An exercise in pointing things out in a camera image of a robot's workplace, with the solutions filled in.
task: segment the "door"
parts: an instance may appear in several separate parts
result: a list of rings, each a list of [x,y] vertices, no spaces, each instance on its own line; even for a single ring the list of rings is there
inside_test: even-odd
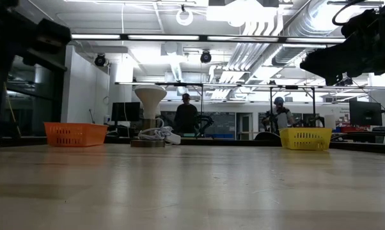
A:
[[[252,140],[252,114],[239,114],[239,133],[241,140]]]

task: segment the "desk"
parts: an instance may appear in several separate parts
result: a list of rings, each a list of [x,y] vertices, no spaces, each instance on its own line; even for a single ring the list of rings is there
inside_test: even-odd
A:
[[[0,149],[0,229],[351,228],[385,230],[383,154],[125,144]]]
[[[348,132],[336,135],[332,134],[331,140],[337,140],[338,138],[353,140],[359,142],[376,143],[376,137],[385,137],[385,132]]]

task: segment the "white funnel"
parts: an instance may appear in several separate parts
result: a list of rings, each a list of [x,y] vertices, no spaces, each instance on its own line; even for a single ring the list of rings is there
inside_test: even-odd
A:
[[[156,85],[137,86],[134,89],[144,107],[144,119],[155,119],[155,110],[167,91]]]

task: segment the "plastic basket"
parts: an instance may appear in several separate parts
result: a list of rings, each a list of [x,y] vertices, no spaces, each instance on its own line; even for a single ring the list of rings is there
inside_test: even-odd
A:
[[[87,147],[104,143],[107,126],[82,123],[45,122],[47,144],[60,147]]]
[[[290,150],[328,150],[331,128],[284,128],[281,134],[282,147]]]

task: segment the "yellow basket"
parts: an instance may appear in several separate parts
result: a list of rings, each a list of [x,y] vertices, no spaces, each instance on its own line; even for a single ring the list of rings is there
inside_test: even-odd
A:
[[[331,128],[284,128],[279,130],[282,147],[290,150],[328,150]]]

